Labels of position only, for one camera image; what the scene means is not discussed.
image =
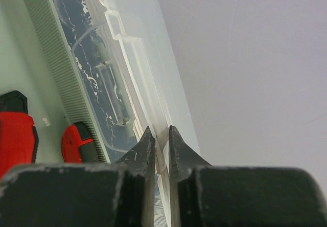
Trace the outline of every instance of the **gray background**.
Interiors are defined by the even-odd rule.
[[[159,0],[202,156],[327,195],[327,0]]]

